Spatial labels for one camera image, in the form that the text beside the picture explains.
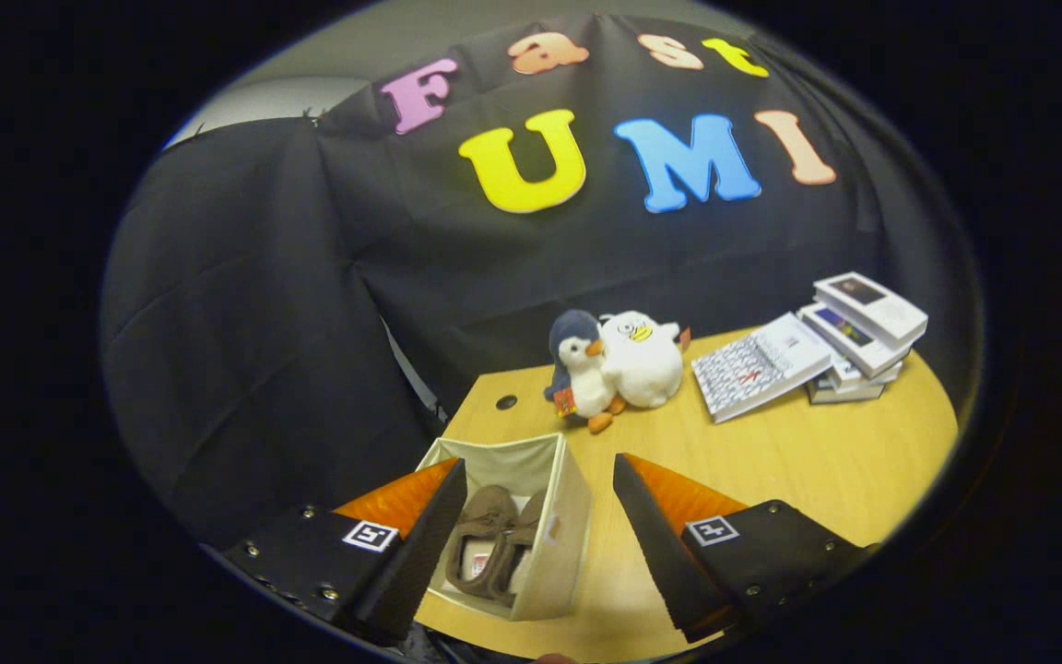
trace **white book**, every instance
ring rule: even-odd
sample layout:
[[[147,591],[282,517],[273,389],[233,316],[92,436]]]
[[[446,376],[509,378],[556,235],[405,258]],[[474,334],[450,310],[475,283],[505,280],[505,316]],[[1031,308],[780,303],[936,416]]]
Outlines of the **white book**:
[[[716,424],[809,381],[830,365],[829,345],[787,313],[690,362]]]
[[[896,365],[912,350],[912,344],[892,347],[869,337],[863,329],[823,304],[802,307],[801,319],[819,333],[838,353],[859,367],[863,378],[872,379]]]
[[[913,344],[928,325],[928,316],[912,303],[858,272],[821,278],[813,288],[818,302],[891,347]]]
[[[806,392],[809,393],[809,403],[817,405],[823,403],[864,402],[877,399],[881,394],[884,394],[884,388],[886,387],[888,387],[888,384],[877,382],[874,384],[874,386],[852,388],[852,390],[835,390],[835,387],[830,386],[829,378],[827,378],[825,374],[822,374],[819,375],[819,377],[813,378],[812,381],[806,382]]]
[[[806,311],[813,308],[815,305],[804,306],[798,310],[798,318],[804,319]],[[830,368],[826,370],[826,377],[829,378],[830,387],[840,392],[847,390],[855,390],[855,388],[867,388],[869,386],[883,386],[883,384],[894,381],[898,377],[898,370],[904,365],[904,361],[897,361],[884,371],[884,373],[876,375],[876,377],[868,378],[859,371],[859,367],[855,365],[855,362],[850,360],[842,353],[838,353],[838,348],[835,346],[829,347],[830,352]]]

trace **fisheye image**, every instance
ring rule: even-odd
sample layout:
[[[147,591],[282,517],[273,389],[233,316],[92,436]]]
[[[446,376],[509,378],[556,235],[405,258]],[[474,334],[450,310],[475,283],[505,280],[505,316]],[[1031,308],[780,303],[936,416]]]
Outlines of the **fisheye image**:
[[[101,291],[132,463],[365,659],[667,661],[812,613],[977,401],[944,182],[744,17],[455,7],[372,4],[166,127]]]

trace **plush toy tag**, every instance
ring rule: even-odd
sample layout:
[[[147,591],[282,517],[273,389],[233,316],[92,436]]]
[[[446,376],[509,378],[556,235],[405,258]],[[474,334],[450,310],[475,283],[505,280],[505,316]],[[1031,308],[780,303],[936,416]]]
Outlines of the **plush toy tag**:
[[[572,388],[564,388],[552,395],[555,398],[555,414],[566,416],[577,412],[577,399],[572,398]]]
[[[479,554],[473,557],[473,573],[469,576],[472,579],[477,579],[481,575],[481,571],[485,569],[485,562],[487,560],[490,560],[490,555],[487,554]]]

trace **yellow table surface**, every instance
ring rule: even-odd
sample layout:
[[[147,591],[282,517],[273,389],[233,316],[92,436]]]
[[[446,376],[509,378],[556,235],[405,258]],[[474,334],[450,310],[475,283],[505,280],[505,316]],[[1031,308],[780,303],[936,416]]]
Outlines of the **yellow table surface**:
[[[511,623],[426,592],[415,620],[529,659],[562,652],[577,661],[645,660],[715,639],[688,644],[671,626],[612,490],[617,453],[681,472],[746,505],[783,499],[858,546],[888,538],[926,494],[957,441],[953,405],[936,375],[911,352],[877,399],[809,405],[799,387],[713,424],[690,361],[751,329],[692,340],[674,398],[653,410],[627,409],[597,435],[558,419],[543,398],[551,365],[480,375],[445,437],[496,444],[561,431],[593,491],[577,603],[563,618]],[[518,402],[499,410],[502,395]]]

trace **cardboard box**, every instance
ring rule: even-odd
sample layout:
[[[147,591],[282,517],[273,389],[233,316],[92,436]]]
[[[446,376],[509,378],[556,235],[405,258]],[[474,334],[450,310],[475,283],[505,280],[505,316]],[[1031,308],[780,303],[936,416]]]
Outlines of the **cardboard box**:
[[[517,593],[514,606],[507,608],[483,597],[468,596],[447,583],[445,568],[450,554],[447,546],[433,572],[429,592],[507,620],[542,620],[568,614],[589,540],[593,493],[564,436],[551,433],[497,445],[438,438],[416,470],[447,458],[463,458],[466,463],[466,504],[478,489],[490,484],[504,487],[519,509],[544,487],[548,495],[534,546],[524,556],[511,580],[511,590]]]

